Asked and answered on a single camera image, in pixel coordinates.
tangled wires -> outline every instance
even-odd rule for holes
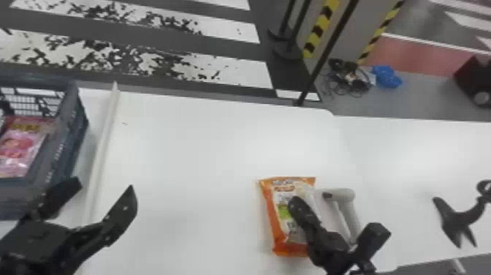
[[[360,98],[370,89],[370,78],[366,72],[357,66],[340,69],[339,60],[330,61],[330,66],[330,69],[324,70],[327,72],[320,74],[322,76],[320,87],[322,94],[331,97],[331,99],[334,99],[335,94]]]

orange snack bag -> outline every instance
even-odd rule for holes
[[[275,177],[259,180],[273,232],[273,252],[278,256],[307,256],[305,233],[288,211],[288,202],[299,196],[316,212],[313,185],[316,178]]]

blue object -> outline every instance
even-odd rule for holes
[[[395,75],[395,71],[388,65],[372,67],[372,73],[377,77],[377,83],[385,88],[397,88],[403,80]]]

red floor area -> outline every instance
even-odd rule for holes
[[[452,76],[475,53],[381,37],[364,65],[390,65],[402,72]]]

pink package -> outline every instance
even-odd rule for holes
[[[14,118],[0,138],[0,178],[25,176],[52,127],[51,118]]]

